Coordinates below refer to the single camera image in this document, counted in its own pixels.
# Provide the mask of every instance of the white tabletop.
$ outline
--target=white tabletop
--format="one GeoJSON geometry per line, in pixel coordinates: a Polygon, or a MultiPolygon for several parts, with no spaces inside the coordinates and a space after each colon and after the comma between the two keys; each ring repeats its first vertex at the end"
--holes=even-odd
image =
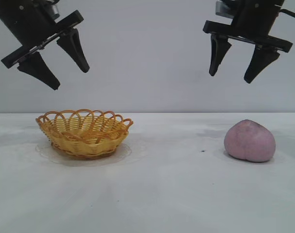
{"type": "Polygon", "coordinates": [[[295,114],[124,114],[112,157],[72,161],[39,114],[0,114],[0,233],[295,233],[295,114]],[[268,163],[224,153],[243,119],[274,134],[268,163]]]}

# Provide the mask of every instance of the peach-shaped object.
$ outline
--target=peach-shaped object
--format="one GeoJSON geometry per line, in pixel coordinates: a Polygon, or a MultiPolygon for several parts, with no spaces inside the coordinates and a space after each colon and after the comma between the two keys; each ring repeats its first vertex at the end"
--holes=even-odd
{"type": "Polygon", "coordinates": [[[232,157],[252,162],[266,162],[276,151],[273,134],[252,120],[234,125],[225,136],[224,146],[232,157]]]}

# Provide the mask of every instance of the wicker basket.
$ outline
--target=wicker basket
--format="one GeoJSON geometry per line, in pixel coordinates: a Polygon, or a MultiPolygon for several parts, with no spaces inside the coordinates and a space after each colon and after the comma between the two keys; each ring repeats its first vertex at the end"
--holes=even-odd
{"type": "Polygon", "coordinates": [[[81,109],[48,112],[36,119],[52,146],[70,156],[98,159],[109,156],[128,136],[133,124],[114,112],[81,109]]]}

